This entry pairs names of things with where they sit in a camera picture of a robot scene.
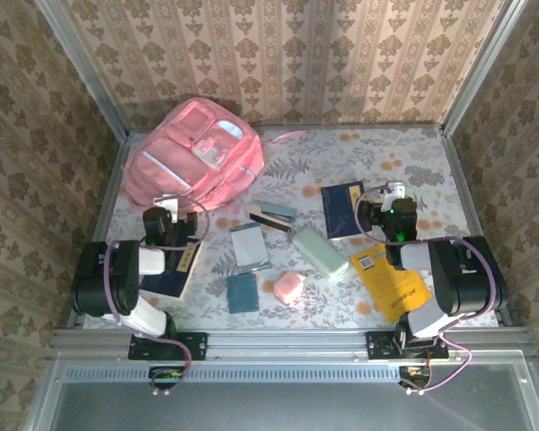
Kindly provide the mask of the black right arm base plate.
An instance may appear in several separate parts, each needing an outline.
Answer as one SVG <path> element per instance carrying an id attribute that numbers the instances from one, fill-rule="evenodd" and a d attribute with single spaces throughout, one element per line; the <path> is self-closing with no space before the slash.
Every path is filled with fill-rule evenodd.
<path id="1" fill-rule="evenodd" d="M 369 331 L 366 333 L 367 354 L 372 360 L 394 359 L 448 359 L 446 343 L 438 338 L 411 339 L 404 345 L 395 340 L 391 331 Z"/>

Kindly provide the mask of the teal square pouch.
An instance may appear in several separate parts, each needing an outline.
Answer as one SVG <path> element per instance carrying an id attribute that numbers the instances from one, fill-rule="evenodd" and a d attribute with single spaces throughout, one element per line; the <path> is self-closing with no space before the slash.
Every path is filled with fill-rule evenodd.
<path id="1" fill-rule="evenodd" d="M 230 314 L 257 312 L 259 296 L 256 276 L 243 273 L 228 277 L 227 302 Z"/>

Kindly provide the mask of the mint green pencil case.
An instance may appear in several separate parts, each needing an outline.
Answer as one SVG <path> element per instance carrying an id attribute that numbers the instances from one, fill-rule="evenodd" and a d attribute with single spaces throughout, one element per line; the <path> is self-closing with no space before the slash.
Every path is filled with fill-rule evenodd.
<path id="1" fill-rule="evenodd" d="M 330 280 L 340 277 L 349 267 L 348 260 L 312 226 L 295 233 L 291 242 Z"/>

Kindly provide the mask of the pink school backpack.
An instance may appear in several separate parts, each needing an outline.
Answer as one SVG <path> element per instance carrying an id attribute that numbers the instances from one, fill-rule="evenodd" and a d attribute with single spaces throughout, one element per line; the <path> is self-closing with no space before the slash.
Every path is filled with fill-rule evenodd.
<path id="1" fill-rule="evenodd" d="M 212 210 L 236 198 L 264 168 L 262 142 L 244 120 L 210 99 L 176 106 L 130 154 L 122 181 L 143 212 L 161 198 L 180 208 Z"/>

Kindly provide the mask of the thin navy book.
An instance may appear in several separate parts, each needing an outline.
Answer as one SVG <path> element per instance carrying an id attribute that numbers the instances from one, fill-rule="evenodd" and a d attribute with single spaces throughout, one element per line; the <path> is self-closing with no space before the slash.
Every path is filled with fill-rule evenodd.
<path id="1" fill-rule="evenodd" d="M 364 193 L 361 181 L 328 186 L 321 190 L 323 214 L 329 240 L 360 235 L 354 213 L 358 198 Z"/>

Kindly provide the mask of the yellow paperback book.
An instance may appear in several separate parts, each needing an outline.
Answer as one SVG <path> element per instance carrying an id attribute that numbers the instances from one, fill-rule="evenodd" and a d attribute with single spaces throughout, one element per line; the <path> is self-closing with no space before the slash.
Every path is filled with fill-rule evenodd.
<path id="1" fill-rule="evenodd" d="M 396 323 L 404 313 L 414 311 L 432 298 L 420 275 L 398 270 L 386 258 L 384 245 L 352 255 L 350 263 L 384 318 Z"/>

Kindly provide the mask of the grey metal sheet panel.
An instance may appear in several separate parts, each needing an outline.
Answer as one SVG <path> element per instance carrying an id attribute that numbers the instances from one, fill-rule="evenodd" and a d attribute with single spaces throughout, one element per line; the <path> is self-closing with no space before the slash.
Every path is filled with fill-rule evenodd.
<path id="1" fill-rule="evenodd" d="M 439 390 L 398 383 L 65 383 L 58 360 L 23 431 L 539 431 L 539 372 L 521 355 L 486 356 Z"/>

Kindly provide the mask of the grey-teal stapler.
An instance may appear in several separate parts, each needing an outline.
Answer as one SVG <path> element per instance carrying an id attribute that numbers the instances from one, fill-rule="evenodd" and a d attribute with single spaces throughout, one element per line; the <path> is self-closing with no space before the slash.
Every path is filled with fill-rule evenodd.
<path id="1" fill-rule="evenodd" d="M 251 220 L 265 226 L 290 233 L 296 219 L 296 210 L 268 202 L 252 203 L 247 209 Z"/>

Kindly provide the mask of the thin aluminium table edge rail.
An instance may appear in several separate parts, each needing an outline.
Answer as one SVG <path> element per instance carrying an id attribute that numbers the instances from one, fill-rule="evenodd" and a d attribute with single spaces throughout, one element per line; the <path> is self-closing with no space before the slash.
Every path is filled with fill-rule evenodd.
<path id="1" fill-rule="evenodd" d="M 287 125 L 254 125 L 252 126 L 257 132 L 270 132 L 270 131 L 295 131 L 295 130 L 334 130 L 334 129 L 356 129 L 356 130 L 369 130 L 369 129 L 441 129 L 442 126 L 438 123 L 366 123 L 366 124 L 287 124 Z"/>

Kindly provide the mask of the thick navy book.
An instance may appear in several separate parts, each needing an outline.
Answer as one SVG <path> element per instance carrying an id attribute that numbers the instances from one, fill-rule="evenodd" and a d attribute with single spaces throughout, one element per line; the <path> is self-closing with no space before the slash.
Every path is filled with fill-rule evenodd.
<path id="1" fill-rule="evenodd" d="M 163 251 L 164 271 L 159 275 L 144 275 L 140 288 L 144 291 L 181 300 L 197 266 L 203 244 L 188 238 L 183 251 Z"/>

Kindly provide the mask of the aluminium frame post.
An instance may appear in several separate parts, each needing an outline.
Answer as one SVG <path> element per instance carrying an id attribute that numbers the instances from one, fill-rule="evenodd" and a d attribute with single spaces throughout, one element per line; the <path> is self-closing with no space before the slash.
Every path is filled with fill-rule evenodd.
<path id="1" fill-rule="evenodd" d="M 46 18 L 54 35 L 71 60 L 86 89 L 96 102 L 107 125 L 120 144 L 128 140 L 128 128 L 122 120 L 119 110 L 110 97 L 96 70 L 91 56 L 88 54 L 83 38 L 71 23 L 69 14 L 60 0 L 35 0 Z"/>
<path id="2" fill-rule="evenodd" d="M 511 32 L 526 8 L 527 2 L 528 0 L 503 0 L 497 17 L 478 49 L 476 58 L 442 121 L 445 137 L 451 137 L 459 126 L 500 51 L 507 43 Z"/>

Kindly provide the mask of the slotted metal strip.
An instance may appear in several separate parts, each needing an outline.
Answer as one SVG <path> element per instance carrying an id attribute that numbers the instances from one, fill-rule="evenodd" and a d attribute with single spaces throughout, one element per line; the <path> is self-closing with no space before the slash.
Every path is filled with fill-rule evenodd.
<path id="1" fill-rule="evenodd" d="M 150 365 L 72 365 L 65 383 L 149 383 Z M 389 365 L 193 365 L 190 383 L 397 383 Z"/>

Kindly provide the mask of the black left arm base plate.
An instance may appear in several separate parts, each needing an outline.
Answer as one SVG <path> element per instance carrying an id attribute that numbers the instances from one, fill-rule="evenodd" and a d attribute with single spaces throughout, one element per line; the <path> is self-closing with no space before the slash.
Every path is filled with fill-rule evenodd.
<path id="1" fill-rule="evenodd" d="M 208 351 L 206 332 L 182 331 L 177 340 L 190 351 L 193 361 L 204 361 Z M 179 347 L 168 343 L 155 342 L 132 336 L 128 350 L 128 359 L 134 361 L 181 361 L 184 358 Z"/>

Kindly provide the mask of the wide aluminium frame rail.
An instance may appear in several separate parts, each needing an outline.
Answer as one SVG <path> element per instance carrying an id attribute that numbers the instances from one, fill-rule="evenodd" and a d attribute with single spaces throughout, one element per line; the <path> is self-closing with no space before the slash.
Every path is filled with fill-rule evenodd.
<path id="1" fill-rule="evenodd" d="M 390 340 L 391 331 L 356 330 L 208 330 L 208 362 L 336 362 L 368 360 L 377 338 Z M 472 350 L 476 359 L 488 354 L 535 349 L 523 328 L 461 328 L 446 334 Z M 125 360 L 131 336 L 123 330 L 56 330 L 49 342 L 53 352 L 72 359 Z"/>

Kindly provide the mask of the small pink rounded case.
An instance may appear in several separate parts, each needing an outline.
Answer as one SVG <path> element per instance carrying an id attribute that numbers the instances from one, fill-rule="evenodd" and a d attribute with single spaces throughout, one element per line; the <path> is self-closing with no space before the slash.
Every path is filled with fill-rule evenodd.
<path id="1" fill-rule="evenodd" d="M 273 293 L 283 304 L 291 304 L 303 292 L 305 277 L 299 273 L 288 271 L 273 285 Z"/>

